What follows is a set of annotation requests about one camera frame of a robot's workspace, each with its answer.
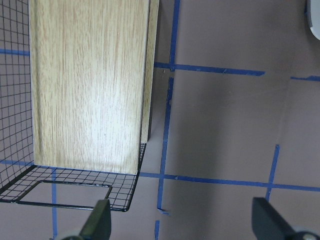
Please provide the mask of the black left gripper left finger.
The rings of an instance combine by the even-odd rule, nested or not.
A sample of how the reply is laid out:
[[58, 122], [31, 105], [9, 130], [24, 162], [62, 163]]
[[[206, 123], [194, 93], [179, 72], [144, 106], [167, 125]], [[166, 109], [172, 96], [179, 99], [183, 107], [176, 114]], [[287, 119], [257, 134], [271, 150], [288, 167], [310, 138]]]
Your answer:
[[99, 200], [79, 233], [67, 234], [61, 240], [109, 240], [112, 232], [109, 199]]

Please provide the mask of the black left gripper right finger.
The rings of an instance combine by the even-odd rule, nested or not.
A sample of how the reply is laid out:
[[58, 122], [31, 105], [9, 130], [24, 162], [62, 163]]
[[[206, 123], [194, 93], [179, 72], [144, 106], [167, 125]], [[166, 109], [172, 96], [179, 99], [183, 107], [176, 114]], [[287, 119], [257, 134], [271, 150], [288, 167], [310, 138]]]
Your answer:
[[254, 197], [251, 205], [251, 227], [257, 240], [318, 240], [316, 233], [294, 230], [263, 197]]

